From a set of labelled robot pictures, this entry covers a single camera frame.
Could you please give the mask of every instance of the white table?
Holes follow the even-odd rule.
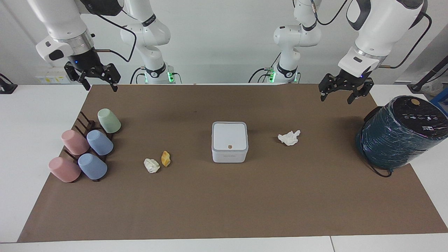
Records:
[[[378,105],[411,94],[406,86],[381,85],[371,93]],[[47,179],[49,160],[62,149],[60,135],[71,128],[86,95],[82,86],[67,85],[20,86],[13,95],[0,96],[0,242],[9,243],[0,244],[0,251],[448,251],[448,234],[14,243]],[[411,163],[445,223],[447,150],[444,141]]]

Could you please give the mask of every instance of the wire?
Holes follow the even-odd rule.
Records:
[[[134,20],[138,20],[138,19],[136,19],[136,18],[134,18],[133,16],[131,16],[131,15],[129,15],[125,10],[121,10],[124,14],[126,14],[126,15],[128,15],[130,18],[132,18],[132,19],[134,19]]]
[[[135,84],[138,84],[138,77],[139,76],[145,76],[145,74],[137,74],[137,77],[135,77]]]
[[[298,73],[300,75],[299,80],[297,81],[297,84],[300,84],[300,79],[302,78],[302,73]]]
[[[181,76],[180,74],[178,74],[178,73],[173,73],[173,75],[179,75],[179,79],[181,80],[181,84],[183,84],[183,82],[182,82],[182,76]]]
[[[277,62],[277,60],[279,59],[279,57],[280,57],[280,55],[281,55],[281,52],[279,53],[279,55],[277,55],[277,58],[274,60],[274,62],[272,63],[272,65],[271,65],[271,67],[273,67],[274,66],[274,64]]]
[[[260,83],[260,80],[261,80],[261,78],[263,78],[263,76],[266,78],[266,76],[270,76],[270,74],[263,74],[262,76],[260,76],[260,78],[258,78],[257,83]]]
[[[447,71],[448,71],[448,68],[445,69],[445,71],[444,71],[443,73],[441,73],[439,76],[435,77],[435,78],[432,79],[432,80],[429,80],[429,81],[425,82],[425,84],[426,84],[426,83],[430,83],[431,81],[435,81],[436,79],[442,77],[442,75],[444,75]]]
[[[134,54],[135,44],[137,43],[137,35],[133,31],[131,31],[129,29],[126,29],[126,28],[124,28],[124,27],[122,27],[122,26],[120,26],[120,25],[110,21],[109,19],[107,19],[107,18],[105,18],[105,17],[103,17],[101,15],[97,15],[97,16],[100,17],[101,19],[103,19],[104,21],[106,21],[106,22],[108,22],[108,23],[110,23],[110,24],[112,24],[112,25],[114,25],[114,26],[116,26],[116,27],[118,27],[120,29],[123,29],[123,30],[125,30],[127,32],[132,33],[132,35],[134,35],[134,44],[132,45],[132,50],[131,50],[131,54],[129,55],[129,59],[124,58],[121,54],[119,54],[119,53],[117,53],[117,52],[115,52],[113,50],[110,50],[110,49],[98,49],[96,51],[97,52],[111,52],[113,54],[116,54],[116,55],[120,56],[120,58],[122,58],[126,62],[131,61],[132,55]]]
[[[414,44],[414,46],[411,48],[411,50],[409,51],[408,55],[406,55],[406,57],[403,59],[403,61],[400,64],[396,65],[396,66],[385,65],[385,66],[382,66],[381,68],[397,69],[401,65],[403,65],[403,63],[409,58],[411,53],[414,51],[414,49],[417,47],[417,45],[420,43],[420,41],[423,39],[423,37],[426,35],[426,33],[429,31],[429,29],[431,28],[431,25],[432,25],[432,18],[428,14],[426,14],[424,12],[421,12],[421,14],[428,19],[428,27],[423,32],[423,34],[420,36],[420,38],[417,40],[417,42]]]
[[[129,84],[132,84],[132,81],[134,80],[134,76],[139,70],[144,70],[144,67],[139,67],[134,71],[134,73],[132,73],[131,81],[129,82]]]
[[[3,74],[0,74],[1,77],[3,77],[3,79],[9,81],[9,83],[14,84],[10,79],[8,79],[8,77],[4,76]]]
[[[336,13],[336,15],[333,17],[333,19],[330,20],[330,22],[328,22],[328,23],[322,23],[322,22],[319,20],[319,18],[316,17],[317,22],[318,22],[319,24],[323,25],[323,26],[327,26],[327,25],[331,24],[331,23],[336,19],[336,17],[339,15],[339,13],[342,11],[342,9],[344,8],[344,6],[345,6],[345,4],[347,3],[347,1],[348,1],[348,0],[345,0],[345,1],[344,1],[344,3],[343,3],[342,6],[339,8],[339,10],[338,10],[338,12]]]
[[[252,78],[258,73],[258,72],[261,72],[261,71],[264,71],[265,70],[265,68],[260,68],[260,69],[258,69],[257,71],[255,71],[255,73],[254,74],[252,74],[252,76],[250,77],[250,79],[249,79],[249,82],[248,83],[250,83],[251,81],[252,81]]]
[[[367,120],[366,122],[364,122],[364,125],[362,126],[361,132],[359,133],[359,145],[361,147],[362,150],[362,155],[364,156],[364,158],[366,159],[367,163],[370,165],[370,167],[372,168],[372,170],[379,176],[383,177],[383,178],[389,178],[390,176],[392,176],[392,170],[389,170],[389,174],[384,175],[379,173],[379,171],[373,166],[373,164],[370,162],[369,158],[367,157],[366,151],[364,150],[364,147],[362,146],[362,132],[364,131],[366,124],[369,120]]]

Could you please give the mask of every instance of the power outlet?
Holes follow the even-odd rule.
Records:
[[[39,71],[36,78],[41,84],[71,84],[66,72],[58,68]]]

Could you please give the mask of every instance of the white crumpled paper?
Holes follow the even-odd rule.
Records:
[[[160,169],[159,163],[154,159],[147,158],[143,163],[149,173],[156,173]]]
[[[300,130],[297,130],[295,133],[291,131],[286,135],[278,135],[278,138],[282,143],[284,143],[288,146],[293,146],[299,141],[299,140],[297,140],[297,137],[299,135],[300,135]]]

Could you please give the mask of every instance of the white square container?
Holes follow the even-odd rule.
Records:
[[[249,150],[244,122],[214,122],[211,127],[211,153],[215,163],[242,163]]]

